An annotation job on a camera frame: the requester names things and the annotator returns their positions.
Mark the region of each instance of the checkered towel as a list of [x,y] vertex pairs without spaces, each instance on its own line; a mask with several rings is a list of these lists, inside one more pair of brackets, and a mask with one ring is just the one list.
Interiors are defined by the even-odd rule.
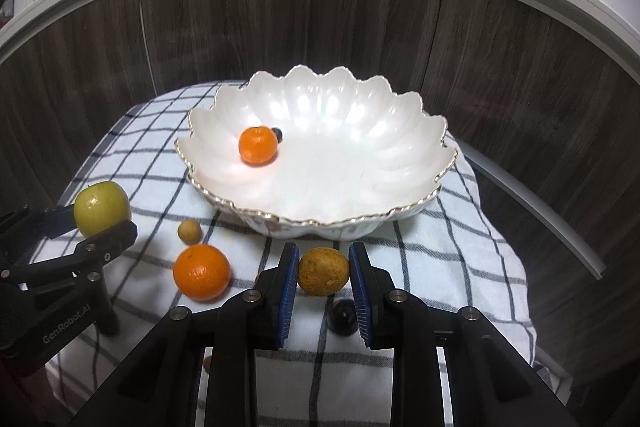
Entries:
[[[61,204],[74,201],[88,184],[115,180],[127,191],[138,240],[105,269],[106,283],[121,332],[113,338],[87,328],[48,364],[55,393],[75,411],[172,307],[194,312],[218,307],[244,289],[258,273],[276,266],[284,241],[263,237],[238,219],[209,206],[186,181],[174,139],[188,131],[187,111],[210,107],[217,84],[166,93],[132,108],[100,142],[68,186]],[[455,146],[452,137],[446,137]],[[371,264],[388,270],[397,287],[429,306],[457,311],[479,308],[529,362],[536,332],[529,320],[524,268],[480,209],[476,178],[460,155],[442,178],[443,189],[420,214],[387,222],[364,237]],[[233,270],[229,291],[201,304],[177,290],[171,268],[184,249],[176,235],[185,217],[199,219],[204,242],[228,256]],[[41,261],[72,253],[78,233],[40,245]],[[296,240],[304,254],[329,246],[347,253],[349,243]],[[256,355],[258,413],[263,426],[388,425],[392,352],[370,351],[358,334],[338,337],[327,330],[334,298],[351,296],[350,286],[329,298],[297,295],[286,349]],[[446,365],[439,352],[447,422],[452,422]],[[206,378],[200,389],[204,415]]]

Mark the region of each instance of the white bowl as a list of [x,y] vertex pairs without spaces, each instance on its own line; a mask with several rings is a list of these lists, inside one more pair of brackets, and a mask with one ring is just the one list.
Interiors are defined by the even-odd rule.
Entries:
[[[242,162],[238,138],[258,125],[278,127],[283,140],[271,163],[254,167]],[[189,127],[175,149],[191,184],[281,239],[347,241],[413,216],[458,154],[442,142],[447,120],[425,113],[418,93],[398,95],[383,76],[357,80],[346,68],[259,71],[244,87],[220,86],[210,109],[190,111]]]

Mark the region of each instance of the wooden cabinet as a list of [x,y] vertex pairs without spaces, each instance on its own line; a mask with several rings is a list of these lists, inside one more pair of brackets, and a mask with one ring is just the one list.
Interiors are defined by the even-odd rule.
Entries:
[[285,74],[303,62],[308,0],[142,0],[159,92]]
[[397,92],[419,90],[440,0],[311,0],[306,63],[325,73],[382,74]]
[[154,96],[138,0],[96,0],[0,64],[0,215],[54,205],[111,126]]
[[638,84],[519,1],[442,0],[420,92],[455,136],[533,190],[609,265],[596,281],[497,189],[483,198],[527,268],[543,349],[578,380],[640,356],[631,333],[640,319],[625,312],[640,304]]

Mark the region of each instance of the black grid lines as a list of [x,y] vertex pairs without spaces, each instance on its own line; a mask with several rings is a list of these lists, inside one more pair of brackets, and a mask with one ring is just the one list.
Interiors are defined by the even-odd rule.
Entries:
[[[87,159],[65,193],[64,203],[85,184],[113,179],[130,195],[132,219],[139,229],[136,244],[106,267],[121,334],[107,338],[85,331],[62,350],[59,360],[49,364],[50,372],[62,377],[56,392],[62,397],[66,388],[70,407],[86,399],[105,372],[112,370],[173,306],[180,303],[197,312],[222,304],[220,299],[194,303],[175,287],[171,270],[184,249],[175,230],[183,219],[197,219],[205,231],[204,242],[227,255],[233,279],[225,298],[252,287],[256,275],[274,266],[282,251],[284,240],[262,237],[237,217],[212,209],[186,181],[184,165],[172,148],[172,138],[187,132],[188,109],[207,107],[216,85],[167,93],[130,110]],[[446,140],[455,146],[450,136]],[[118,168],[125,159],[123,168]],[[524,358],[529,357],[535,331],[528,316],[522,265],[482,214],[473,171],[462,155],[456,169],[440,182],[437,203],[431,201],[417,216],[384,223],[362,238],[372,265],[388,270],[398,287],[429,306],[455,312],[473,302]],[[295,241],[301,253],[327,245],[312,236]],[[73,245],[68,236],[46,241],[41,257],[68,253]],[[334,243],[334,248],[339,250],[340,246],[346,249],[348,243]],[[347,285],[335,299],[351,296]],[[270,373],[276,381],[268,383],[269,387],[297,390],[295,400],[283,391],[277,407],[261,410],[258,406],[262,425],[388,425],[388,414],[376,412],[376,404],[355,394],[348,402],[356,405],[330,407],[328,400],[336,386],[343,386],[344,393],[371,389],[373,396],[373,386],[384,380],[392,367],[389,353],[365,350],[359,336],[345,340],[328,331],[326,313],[331,304],[332,298],[310,297],[298,290],[286,349],[257,354],[260,363],[267,364],[264,367],[278,368]],[[71,364],[79,353],[87,353],[86,363]],[[293,387],[287,387],[293,379]]]

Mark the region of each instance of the tangerine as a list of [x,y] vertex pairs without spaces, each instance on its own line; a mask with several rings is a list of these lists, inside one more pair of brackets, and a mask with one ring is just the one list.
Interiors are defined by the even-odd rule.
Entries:
[[278,137],[266,126],[245,129],[238,140],[242,161],[249,165],[263,165],[270,161],[278,149]]
[[175,260],[175,285],[194,301],[218,297],[230,280],[229,261],[218,248],[210,245],[192,245]]

